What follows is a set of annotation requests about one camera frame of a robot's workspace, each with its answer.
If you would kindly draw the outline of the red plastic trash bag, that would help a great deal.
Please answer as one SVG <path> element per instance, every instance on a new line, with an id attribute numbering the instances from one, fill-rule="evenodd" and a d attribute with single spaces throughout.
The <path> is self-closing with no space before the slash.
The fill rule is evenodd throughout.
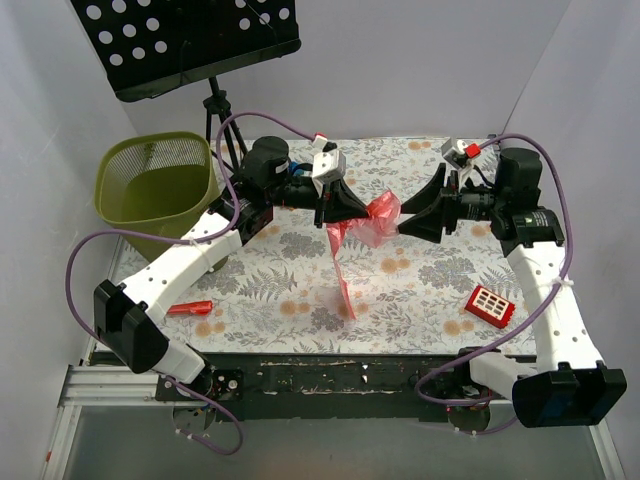
<path id="1" fill-rule="evenodd" d="M 356 319 L 356 315 L 349 298 L 348 284 L 343 278 L 337 259 L 338 252 L 348 234 L 374 249 L 398 236 L 397 222 L 401 214 L 401 201 L 391 190 L 387 190 L 366 206 L 366 213 L 366 218 L 343 220 L 326 226 L 341 295 L 348 317 L 353 320 Z"/>

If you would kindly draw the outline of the red trash bag roll remainder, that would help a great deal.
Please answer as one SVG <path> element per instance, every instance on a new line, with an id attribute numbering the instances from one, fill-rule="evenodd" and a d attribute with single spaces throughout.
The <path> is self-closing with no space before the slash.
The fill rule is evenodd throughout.
<path id="1" fill-rule="evenodd" d="M 207 316 L 213 311 L 213 302 L 197 301 L 172 305 L 167 310 L 168 316 Z"/>

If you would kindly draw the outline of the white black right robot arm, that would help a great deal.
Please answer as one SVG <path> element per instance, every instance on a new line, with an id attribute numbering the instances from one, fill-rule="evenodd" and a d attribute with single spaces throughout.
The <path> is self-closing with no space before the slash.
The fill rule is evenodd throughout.
<path id="1" fill-rule="evenodd" d="M 475 397 L 486 387 L 512 403 L 526 428 L 597 425 L 627 389 L 624 372 L 607 367 L 592 342 L 568 277 L 574 241 L 567 204 L 561 215 L 539 206 L 542 170 L 558 174 L 540 146 L 500 151 L 495 180 L 474 186 L 465 175 L 479 146 L 449 150 L 456 164 L 440 164 L 430 181 L 405 202 L 403 235 L 439 242 L 460 220 L 488 220 L 515 273 L 529 317 L 502 338 L 464 351 L 415 384 L 417 395 L 434 402 L 424 386 L 454 370 L 454 389 Z"/>

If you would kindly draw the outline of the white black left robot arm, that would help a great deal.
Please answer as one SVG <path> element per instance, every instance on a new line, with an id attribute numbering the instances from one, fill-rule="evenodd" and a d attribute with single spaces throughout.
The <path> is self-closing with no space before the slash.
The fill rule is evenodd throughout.
<path id="1" fill-rule="evenodd" d="M 321 135 L 312 145 L 317 150 L 312 162 L 293 167 L 283 139 L 259 138 L 180 244 L 120 284 L 105 280 L 95 289 L 99 340 L 132 372 L 169 376 L 188 398 L 205 398 L 213 388 L 214 369 L 194 347 L 160 330 L 169 308 L 264 229 L 277 206 L 313 211 L 316 227 L 367 217 L 365 204 L 344 181 L 344 154 Z"/>

